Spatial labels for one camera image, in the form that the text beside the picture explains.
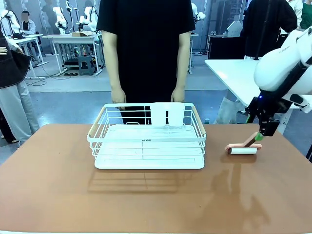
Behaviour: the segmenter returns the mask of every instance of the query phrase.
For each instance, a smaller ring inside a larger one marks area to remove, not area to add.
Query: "lint roller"
[[[261,141],[263,135],[261,133],[252,134],[244,143],[228,144],[225,151],[229,155],[254,155],[262,148],[261,144],[255,144],[256,141]]]

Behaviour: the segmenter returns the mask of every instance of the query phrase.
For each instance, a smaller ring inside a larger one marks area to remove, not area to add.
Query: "white dish rack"
[[[152,103],[106,104],[87,140],[99,169],[200,169],[206,132],[196,108],[185,103],[183,125],[123,124],[118,108],[137,107],[149,119]]]

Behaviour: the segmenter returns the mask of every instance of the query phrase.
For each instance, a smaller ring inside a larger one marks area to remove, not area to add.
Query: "green shirt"
[[[312,5],[303,4],[301,28],[307,29],[312,26]]]

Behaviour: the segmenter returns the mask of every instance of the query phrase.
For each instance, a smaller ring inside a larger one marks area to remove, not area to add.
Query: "brown table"
[[[279,133],[227,156],[257,125],[206,125],[202,170],[98,170],[90,125],[42,127],[0,167],[0,230],[61,233],[309,233],[312,167]]]

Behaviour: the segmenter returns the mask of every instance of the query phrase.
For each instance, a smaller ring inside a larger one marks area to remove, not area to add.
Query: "black hair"
[[[28,12],[28,11],[23,11],[22,14],[24,14],[24,13],[27,13],[27,14],[29,15],[29,12]]]

